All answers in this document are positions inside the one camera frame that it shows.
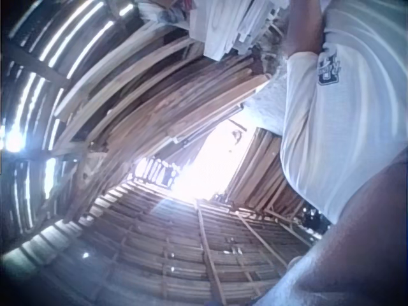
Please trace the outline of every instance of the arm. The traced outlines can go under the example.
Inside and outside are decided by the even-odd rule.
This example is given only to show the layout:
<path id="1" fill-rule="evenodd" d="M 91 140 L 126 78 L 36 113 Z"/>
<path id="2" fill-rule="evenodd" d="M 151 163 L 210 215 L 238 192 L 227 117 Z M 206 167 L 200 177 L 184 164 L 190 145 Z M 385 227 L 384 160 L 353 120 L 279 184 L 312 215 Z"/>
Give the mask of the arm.
<path id="1" fill-rule="evenodd" d="M 322 241 L 256 305 L 406 305 L 406 203 L 405 157 L 363 186 Z"/>
<path id="2" fill-rule="evenodd" d="M 319 54 L 323 42 L 323 16 L 320 0 L 291 0 L 286 54 Z"/>

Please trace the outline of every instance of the shirt sleeve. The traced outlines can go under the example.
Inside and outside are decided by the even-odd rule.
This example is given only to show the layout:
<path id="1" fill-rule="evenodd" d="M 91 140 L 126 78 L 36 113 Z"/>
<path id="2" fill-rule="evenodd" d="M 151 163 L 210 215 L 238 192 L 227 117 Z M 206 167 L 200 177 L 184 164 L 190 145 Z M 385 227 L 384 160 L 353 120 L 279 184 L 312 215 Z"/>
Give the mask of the shirt sleeve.
<path id="1" fill-rule="evenodd" d="M 317 99 L 318 59 L 315 53 L 299 52 L 287 62 L 288 93 L 280 159 L 284 174 L 295 190 L 302 152 L 307 150 L 309 112 Z"/>

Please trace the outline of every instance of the white cloth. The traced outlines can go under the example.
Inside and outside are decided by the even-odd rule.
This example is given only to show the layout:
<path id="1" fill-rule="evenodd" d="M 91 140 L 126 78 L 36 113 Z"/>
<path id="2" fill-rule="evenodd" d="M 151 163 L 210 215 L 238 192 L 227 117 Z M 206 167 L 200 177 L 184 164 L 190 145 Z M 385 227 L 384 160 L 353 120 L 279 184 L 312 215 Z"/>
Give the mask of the white cloth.
<path id="1" fill-rule="evenodd" d="M 406 17 L 404 8 L 335 1 L 324 52 L 288 60 L 282 167 L 293 189 L 332 223 L 408 145 L 406 24 L 397 18 Z"/>

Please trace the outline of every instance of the logo on shirt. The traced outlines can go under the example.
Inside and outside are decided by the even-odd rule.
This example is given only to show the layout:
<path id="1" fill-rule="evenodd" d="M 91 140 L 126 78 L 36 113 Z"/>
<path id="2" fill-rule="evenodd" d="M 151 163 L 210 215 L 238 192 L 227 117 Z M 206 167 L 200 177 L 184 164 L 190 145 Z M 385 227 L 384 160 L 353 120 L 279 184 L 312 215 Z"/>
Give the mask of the logo on shirt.
<path id="1" fill-rule="evenodd" d="M 337 61 L 337 54 L 326 57 L 319 62 L 319 84 L 330 85 L 339 82 L 340 61 Z"/>

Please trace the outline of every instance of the person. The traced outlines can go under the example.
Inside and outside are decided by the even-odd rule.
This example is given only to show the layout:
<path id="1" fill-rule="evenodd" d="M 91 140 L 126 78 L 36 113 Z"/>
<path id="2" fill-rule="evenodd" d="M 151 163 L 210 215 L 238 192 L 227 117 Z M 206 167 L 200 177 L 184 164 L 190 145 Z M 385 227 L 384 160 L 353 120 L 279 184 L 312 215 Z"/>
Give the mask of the person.
<path id="1" fill-rule="evenodd" d="M 291 0 L 280 158 L 334 226 L 256 305 L 408 302 L 407 12 Z"/>

